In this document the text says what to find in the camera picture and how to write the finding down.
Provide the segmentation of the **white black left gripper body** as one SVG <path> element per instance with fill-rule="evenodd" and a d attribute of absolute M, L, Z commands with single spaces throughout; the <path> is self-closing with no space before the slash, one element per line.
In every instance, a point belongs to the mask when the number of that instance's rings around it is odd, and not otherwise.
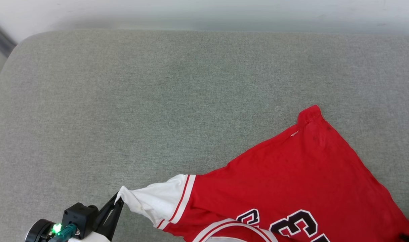
<path fill-rule="evenodd" d="M 26 234 L 26 242 L 110 242 L 96 228 L 100 210 L 95 205 L 76 203 L 64 211 L 60 223 L 38 220 Z"/>

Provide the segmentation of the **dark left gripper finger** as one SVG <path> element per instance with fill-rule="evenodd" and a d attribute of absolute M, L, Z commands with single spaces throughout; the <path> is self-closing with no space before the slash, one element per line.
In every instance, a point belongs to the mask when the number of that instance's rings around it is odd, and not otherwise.
<path fill-rule="evenodd" d="M 97 229 L 116 229 L 121 214 L 121 199 L 118 192 L 98 212 Z"/>
<path fill-rule="evenodd" d="M 123 200 L 110 200 L 102 208 L 102 235 L 112 240 L 123 209 Z"/>

